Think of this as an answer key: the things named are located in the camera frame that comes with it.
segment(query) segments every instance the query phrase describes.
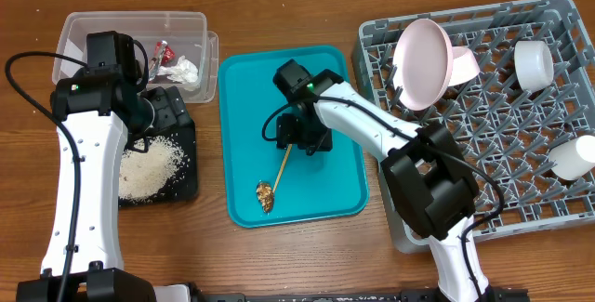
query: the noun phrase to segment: teal tray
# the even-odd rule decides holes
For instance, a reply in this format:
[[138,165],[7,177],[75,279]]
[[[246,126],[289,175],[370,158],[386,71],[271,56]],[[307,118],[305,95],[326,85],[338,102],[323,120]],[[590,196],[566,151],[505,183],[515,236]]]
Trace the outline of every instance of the teal tray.
[[[312,75],[329,69],[349,80],[341,52],[313,46],[234,56],[218,72],[221,141],[227,206],[231,219],[245,228],[343,217],[361,212],[368,201],[362,149],[333,131],[333,150],[311,157],[295,147],[265,214],[256,195],[260,180],[274,184],[285,151],[262,139],[265,120],[287,101],[272,83],[276,70],[290,59]],[[271,122],[267,134],[274,137]]]

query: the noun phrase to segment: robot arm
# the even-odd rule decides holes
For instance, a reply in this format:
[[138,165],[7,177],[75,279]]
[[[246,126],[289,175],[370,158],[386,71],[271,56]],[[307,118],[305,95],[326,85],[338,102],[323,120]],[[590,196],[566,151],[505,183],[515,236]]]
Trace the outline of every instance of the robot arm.
[[[356,102],[367,110],[374,111],[377,116],[395,126],[407,136],[411,138],[417,136],[416,131],[419,129],[419,125],[400,120],[382,111],[373,103],[362,98],[347,82],[331,85],[321,94],[321,97],[343,98]],[[407,144],[407,141],[395,137],[389,129],[368,115],[346,104],[320,100],[314,103],[314,109],[323,125],[340,131],[353,139],[380,162],[389,156],[390,150],[401,149]],[[439,240],[432,235],[429,237],[430,250],[438,268],[438,286],[443,294],[453,302],[476,301],[478,299],[473,282],[469,279],[460,242],[463,229],[471,225],[471,223],[473,223],[473,217],[464,217],[448,231],[446,238]],[[472,234],[467,238],[469,240],[469,243],[467,243],[469,261],[480,289],[484,293],[488,281],[480,268]]]
[[[418,143],[395,136],[358,108],[324,98],[341,98],[352,101],[371,111],[382,121],[397,128],[410,138],[447,151],[463,159],[450,132],[441,125],[420,127],[400,120],[362,98],[351,85],[337,74],[325,70],[311,76],[306,69],[290,60],[277,71],[273,82],[289,102],[296,102],[293,116],[299,119],[291,126],[284,114],[277,121],[277,147],[289,143],[300,148],[328,151],[332,141],[320,146],[316,136],[328,137],[328,129],[340,131],[374,155],[380,167],[390,196],[403,220],[418,235],[430,238],[430,249],[439,271],[439,288],[443,296],[453,302],[473,302],[477,292],[463,257],[461,234],[473,222],[473,199],[479,190],[467,168],[446,162],[441,156],[423,151]],[[312,103],[303,102],[308,98]],[[436,166],[426,175],[420,175],[417,164],[425,160]],[[488,281],[483,275],[472,236],[466,243],[473,274],[482,294]]]
[[[73,153],[58,130],[60,171],[54,228],[41,278],[20,282],[17,301],[55,301],[64,282],[68,301],[190,302],[197,296],[191,284],[152,287],[123,271],[117,212],[118,176],[126,143],[178,127],[193,127],[193,121],[175,87],[157,87],[138,95],[146,78],[139,81],[130,36],[92,33],[86,44],[88,70],[60,80],[51,96],[52,114],[73,136],[79,152],[81,210],[77,217],[71,217]],[[77,222],[72,264],[68,276],[60,278],[72,219]],[[78,292],[82,284],[86,291]]]

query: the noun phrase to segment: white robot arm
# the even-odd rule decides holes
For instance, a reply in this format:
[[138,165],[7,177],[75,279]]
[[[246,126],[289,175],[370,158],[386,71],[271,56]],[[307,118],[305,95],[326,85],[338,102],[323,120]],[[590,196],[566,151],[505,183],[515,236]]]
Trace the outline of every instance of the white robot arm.
[[[23,57],[63,56],[29,52],[7,62],[8,81],[59,127],[60,150],[56,215],[41,278],[20,282],[17,301],[199,301],[193,283],[152,287],[123,271],[117,213],[120,163],[126,143],[179,128],[194,129],[175,87],[157,87],[138,94],[147,83],[147,67],[140,80],[134,45],[139,44],[116,32],[89,34],[87,58],[95,66],[85,64],[73,78],[56,84],[52,112],[32,102],[11,78],[9,69],[12,62]],[[80,177],[75,177],[76,168]],[[78,215],[73,215],[77,208],[74,199],[79,203]],[[84,292],[79,292],[81,285],[86,287]]]
[[[356,102],[398,128],[407,136],[411,138],[417,136],[416,131],[419,129],[419,125],[400,120],[381,110],[373,103],[362,98],[347,82],[331,85],[320,96],[343,98]],[[370,118],[370,116],[344,103],[320,100],[314,103],[314,109],[323,125],[340,131],[353,139],[379,161],[387,158],[390,150],[400,149],[407,144],[406,140],[394,136],[389,129]],[[438,240],[434,236],[429,237],[430,250],[438,268],[438,286],[443,294],[453,302],[472,302],[478,299],[473,282],[469,278],[460,242],[463,229],[472,222],[473,217],[464,217],[448,231],[446,238]],[[480,289],[484,293],[488,281],[480,268],[472,234],[469,234],[467,239],[469,240],[466,243],[469,262]]]
[[[436,267],[438,268],[438,284],[443,296],[453,302],[476,301],[479,297],[474,283],[470,279],[464,261],[463,245],[461,243],[461,235],[464,228],[473,223],[472,212],[474,211],[474,207],[472,197],[474,195],[467,195],[474,193],[473,186],[475,187],[475,194],[477,192],[477,184],[470,172],[465,171],[467,173],[467,179],[465,181],[469,182],[471,180],[472,183],[469,193],[465,193],[465,190],[467,190],[465,182],[457,182],[457,180],[450,180],[453,182],[442,181],[437,179],[437,177],[441,177],[440,175],[436,177],[437,174],[434,173],[434,175],[430,176],[429,173],[428,178],[432,179],[435,177],[434,180],[428,181],[428,184],[431,184],[428,186],[431,188],[431,192],[428,191],[428,194],[425,194],[426,198],[422,196],[418,200],[415,189],[428,189],[426,187],[427,185],[420,182],[422,177],[416,169],[416,164],[421,163],[424,153],[412,148],[413,143],[410,143],[406,138],[395,136],[393,131],[387,128],[387,125],[396,128],[408,138],[418,138],[419,131],[422,130],[419,125],[400,120],[388,112],[381,110],[355,92],[349,83],[344,82],[335,73],[324,71],[312,77],[293,60],[287,62],[277,71],[273,82],[285,95],[288,102],[297,104],[297,108],[294,109],[296,111],[294,115],[300,119],[300,122],[295,122],[295,124],[306,125],[304,127],[292,127],[288,126],[288,124],[291,125],[292,123],[278,120],[277,147],[282,148],[291,142],[294,144],[297,143],[301,148],[311,147],[311,143],[304,141],[310,140],[312,136],[296,135],[295,133],[311,134],[318,131],[322,136],[328,136],[327,133],[319,130],[320,125],[318,123],[329,129],[337,130],[360,144],[365,151],[374,155],[379,162],[383,162],[382,165],[386,167],[383,168],[385,177],[392,177],[393,180],[392,183],[389,182],[389,187],[392,184],[393,188],[397,189],[391,190],[391,193],[397,194],[395,196],[402,196],[399,188],[403,188],[405,192],[410,193],[408,195],[409,198],[403,197],[402,201],[399,201],[399,198],[395,199],[395,196],[393,196],[393,200],[398,210],[401,209],[404,212],[418,210],[414,214],[410,212],[409,215],[402,215],[402,217],[419,235],[430,238],[430,249],[436,262]],[[384,125],[366,112],[363,112],[360,108],[373,113]],[[284,114],[279,119],[289,117],[288,114]],[[321,147],[316,145],[316,147],[323,151],[330,150],[331,146]],[[412,153],[407,156],[404,153],[406,151]],[[406,168],[408,168],[407,171],[400,171],[400,169]],[[410,176],[417,175],[417,178],[412,178],[411,182],[409,182],[407,178],[410,176],[399,177],[396,175],[401,172],[403,172],[401,176],[409,174]],[[454,179],[455,177],[445,175],[444,178]],[[452,201],[452,198],[448,199],[448,195],[446,195],[450,191],[450,187],[452,187],[453,193],[465,194],[467,196],[463,205],[460,207],[464,215],[460,215],[461,213],[458,212],[459,207],[456,205],[452,208],[454,211],[451,213],[448,213],[450,208],[440,208],[443,206],[440,204],[440,201],[444,199]],[[427,212],[435,215],[434,221],[428,222],[425,218]],[[426,223],[437,223],[442,226],[440,227],[441,229],[434,229],[434,227],[427,226],[424,228],[424,224]],[[469,241],[465,245],[470,266],[480,291],[484,294],[488,287],[488,281],[480,268],[472,234],[469,234],[467,238]]]

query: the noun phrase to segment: rice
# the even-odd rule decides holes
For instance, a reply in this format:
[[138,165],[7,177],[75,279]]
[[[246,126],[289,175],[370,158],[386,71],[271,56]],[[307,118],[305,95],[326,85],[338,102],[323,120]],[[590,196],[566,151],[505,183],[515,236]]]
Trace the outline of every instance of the rice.
[[[135,142],[135,148],[143,147],[142,140]],[[183,161],[190,160],[184,158],[182,148],[163,136],[152,138],[147,153],[125,151],[120,165],[119,196],[138,201],[156,194],[185,164]]]

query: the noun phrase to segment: plastic container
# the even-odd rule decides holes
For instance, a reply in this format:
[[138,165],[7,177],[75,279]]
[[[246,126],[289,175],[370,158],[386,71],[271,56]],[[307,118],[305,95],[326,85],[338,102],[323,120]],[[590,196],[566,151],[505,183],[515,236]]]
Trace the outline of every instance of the plastic container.
[[[167,79],[149,82],[147,88],[177,86],[185,102],[205,103],[215,96],[218,71],[218,38],[206,30],[206,17],[197,12],[168,11],[112,11],[78,12],[66,18],[60,35],[57,53],[86,61],[86,35],[117,31],[132,36],[142,43],[151,58],[157,42],[166,40],[176,57],[168,64],[175,65],[185,56],[198,68],[197,84],[180,84]],[[144,64],[138,48],[136,57]],[[71,77],[79,66],[69,61],[56,59],[52,82]]]
[[[390,85],[392,50],[414,20],[431,19],[453,46],[473,51],[480,66],[475,80],[448,87],[433,106],[414,112]],[[519,41],[543,41],[554,61],[554,81],[531,94],[519,87],[512,55]],[[572,183],[559,179],[548,151],[595,133],[595,92],[587,67],[595,49],[572,0],[521,0],[370,20],[358,32],[352,54],[360,92],[406,121],[440,122],[451,130],[466,159],[495,179],[505,192],[504,212],[474,231],[475,241],[595,222],[595,176]],[[402,252],[429,250],[394,210],[382,175],[380,190],[390,236]],[[478,178],[476,215],[497,204]]]

